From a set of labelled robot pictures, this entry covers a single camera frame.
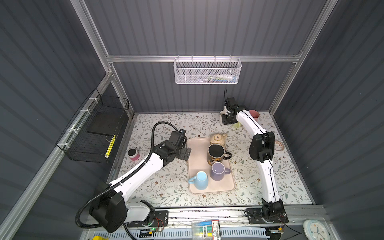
white wire basket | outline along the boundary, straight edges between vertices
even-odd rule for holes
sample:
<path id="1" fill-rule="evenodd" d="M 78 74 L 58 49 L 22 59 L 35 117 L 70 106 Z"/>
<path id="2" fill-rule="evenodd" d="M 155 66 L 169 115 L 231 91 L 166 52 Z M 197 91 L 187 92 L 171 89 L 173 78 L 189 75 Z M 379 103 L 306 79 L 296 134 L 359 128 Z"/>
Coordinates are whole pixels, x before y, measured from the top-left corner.
<path id="1" fill-rule="evenodd" d="M 239 58 L 175 58 L 175 82 L 177 84 L 237 84 L 241 61 Z"/>

floral tablecloth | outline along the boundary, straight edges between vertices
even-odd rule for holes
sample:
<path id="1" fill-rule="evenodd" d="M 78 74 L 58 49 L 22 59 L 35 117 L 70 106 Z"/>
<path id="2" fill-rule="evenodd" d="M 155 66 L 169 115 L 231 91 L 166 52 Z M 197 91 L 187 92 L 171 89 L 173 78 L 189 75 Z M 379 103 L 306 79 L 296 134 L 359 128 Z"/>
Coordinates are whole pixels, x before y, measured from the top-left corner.
<path id="1" fill-rule="evenodd" d="M 192 194 L 187 183 L 187 163 L 175 159 L 138 187 L 129 201 L 145 200 L 155 207 L 261 204 L 262 184 L 258 167 L 256 161 L 252 160 L 248 153 L 251 137 L 243 126 L 236 129 L 232 125 L 221 124 L 219 113 L 139 114 L 128 149 L 137 148 L 140 158 L 137 161 L 131 161 L 126 153 L 119 176 L 129 171 L 149 153 L 152 127 L 159 121 L 167 121 L 178 129 L 185 129 L 188 138 L 209 137 L 215 133 L 228 134 L 227 151 L 233 155 L 230 163 L 235 176 L 236 188 L 230 192 Z M 267 131 L 273 131 L 275 134 L 273 169 L 284 204 L 311 204 L 271 115 L 260 113 L 258 123 Z M 154 138 L 155 144 L 168 139 L 171 131 L 172 129 L 168 125 L 158 125 Z"/>

clock face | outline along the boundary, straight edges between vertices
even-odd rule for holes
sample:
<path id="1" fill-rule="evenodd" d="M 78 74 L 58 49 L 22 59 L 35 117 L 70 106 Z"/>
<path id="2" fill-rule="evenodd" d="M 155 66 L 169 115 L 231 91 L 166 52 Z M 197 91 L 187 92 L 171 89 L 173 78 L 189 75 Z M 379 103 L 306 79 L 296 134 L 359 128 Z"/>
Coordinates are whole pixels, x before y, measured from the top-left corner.
<path id="1" fill-rule="evenodd" d="M 307 237 L 308 239 L 313 240 L 329 240 L 329 234 L 327 229 L 323 224 L 321 224 L 318 221 L 311 221 L 308 222 L 309 225 L 306 226 L 307 228 Z"/>

black wire basket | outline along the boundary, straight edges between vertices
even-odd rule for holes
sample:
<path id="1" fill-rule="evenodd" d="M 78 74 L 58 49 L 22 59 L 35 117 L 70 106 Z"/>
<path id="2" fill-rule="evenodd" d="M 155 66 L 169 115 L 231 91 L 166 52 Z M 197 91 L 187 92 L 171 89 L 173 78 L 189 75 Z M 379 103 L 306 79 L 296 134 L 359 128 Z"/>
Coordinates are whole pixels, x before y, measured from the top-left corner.
<path id="1" fill-rule="evenodd" d="M 56 145 L 71 160 L 113 161 L 129 122 L 128 99 L 99 94 L 90 107 L 82 111 L 79 122 L 72 129 L 68 129 L 69 123 Z M 68 139 L 59 143 L 67 131 L 70 131 Z"/>

wire basket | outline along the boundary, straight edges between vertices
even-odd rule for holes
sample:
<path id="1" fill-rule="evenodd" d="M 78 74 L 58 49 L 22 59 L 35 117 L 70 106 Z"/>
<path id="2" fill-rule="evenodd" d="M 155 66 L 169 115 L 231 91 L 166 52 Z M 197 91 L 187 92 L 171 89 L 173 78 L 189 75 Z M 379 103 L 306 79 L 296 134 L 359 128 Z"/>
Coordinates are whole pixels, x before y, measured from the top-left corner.
<path id="1" fill-rule="evenodd" d="M 66 131 L 70 131 L 66 142 L 57 142 L 56 145 L 71 160 L 100 163 L 108 163 L 108 159 L 113 161 L 129 121 L 128 99 L 99 95 L 87 110 L 81 111 L 83 115 L 78 124 L 62 133 L 63 136 Z M 103 126 L 95 125 L 96 121 L 102 125 L 107 124 L 110 133 L 98 132 Z"/>
<path id="2" fill-rule="evenodd" d="M 175 82 L 177 84 L 236 84 L 238 83 L 241 61 L 180 61 L 175 58 Z"/>

